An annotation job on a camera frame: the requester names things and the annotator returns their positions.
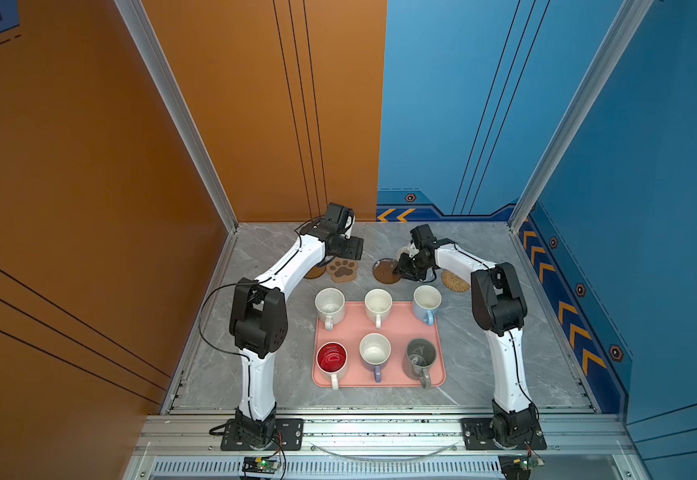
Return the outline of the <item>tan wicker round coaster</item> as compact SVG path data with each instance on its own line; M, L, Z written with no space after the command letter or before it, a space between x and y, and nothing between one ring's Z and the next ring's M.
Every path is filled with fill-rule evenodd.
M463 280L449 270L442 271L441 281L447 289L453 292L463 293L470 290L470 284L466 280Z

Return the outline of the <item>light blue mug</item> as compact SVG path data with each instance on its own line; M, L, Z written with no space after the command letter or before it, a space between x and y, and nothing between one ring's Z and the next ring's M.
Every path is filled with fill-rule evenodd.
M442 302L441 293L430 285L422 285L413 292L413 314L427 326L432 326Z

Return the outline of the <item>dark brown rimmed coaster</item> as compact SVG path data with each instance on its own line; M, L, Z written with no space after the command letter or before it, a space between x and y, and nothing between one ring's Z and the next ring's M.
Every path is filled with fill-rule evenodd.
M397 271L398 261L394 258L378 259L372 267L373 277L382 284L394 284L401 279Z

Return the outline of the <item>paw shaped cork coaster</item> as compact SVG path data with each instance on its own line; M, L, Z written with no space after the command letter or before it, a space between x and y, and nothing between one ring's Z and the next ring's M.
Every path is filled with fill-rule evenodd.
M356 280L359 264L356 260L336 258L328 264L326 272L336 283L346 283Z

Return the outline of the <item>plain brown round coaster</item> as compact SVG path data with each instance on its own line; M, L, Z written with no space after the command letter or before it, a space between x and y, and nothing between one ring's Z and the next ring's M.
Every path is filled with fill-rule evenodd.
M318 279L320 276L324 275L326 273L326 266L314 266L312 269L308 270L306 272L306 275L304 275L304 278L306 279Z

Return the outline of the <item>white woven round coaster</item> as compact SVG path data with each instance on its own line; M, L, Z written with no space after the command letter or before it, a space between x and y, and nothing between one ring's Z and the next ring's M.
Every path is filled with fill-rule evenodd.
M412 250L412 248L414 248L414 245L412 245L412 244L404 245L402 248L399 248L399 249L397 250L396 256L397 256L397 257L400 257L402 253L407 253L407 254L409 254L409 252L410 252L410 250Z

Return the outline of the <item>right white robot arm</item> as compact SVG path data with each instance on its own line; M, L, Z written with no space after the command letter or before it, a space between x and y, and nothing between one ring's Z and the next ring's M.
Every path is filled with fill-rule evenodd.
M470 286L471 312L485 332L494 375L495 443L542 450L547 447L539 411L528 394L522 353L522 328L527 304L514 266L481 259L448 238L438 239L427 224L410 231L411 241L400 249L394 273L424 282L430 272L452 272Z

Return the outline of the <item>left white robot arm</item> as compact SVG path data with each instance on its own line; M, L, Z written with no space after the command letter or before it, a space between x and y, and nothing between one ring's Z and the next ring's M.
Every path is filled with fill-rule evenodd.
M264 448L276 436L274 363L288 334L286 300L306 273L328 258L361 258L363 239L351 234L352 209L330 203L326 214L296 231L292 247L272 267L234 287L230 335L242 360L242 399L234 413L236 437Z

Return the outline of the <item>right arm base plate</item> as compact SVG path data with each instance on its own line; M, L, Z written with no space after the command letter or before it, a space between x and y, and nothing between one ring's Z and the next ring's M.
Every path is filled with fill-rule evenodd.
M538 427L513 431L498 418L463 418L460 426L467 450L547 449L544 433Z

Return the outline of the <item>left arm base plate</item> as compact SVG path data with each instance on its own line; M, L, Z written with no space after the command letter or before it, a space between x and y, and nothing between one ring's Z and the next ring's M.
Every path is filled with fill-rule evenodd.
M302 449L304 420L300 418L274 418L270 421L230 419L224 424L220 440L222 451L272 452L282 448L285 452Z

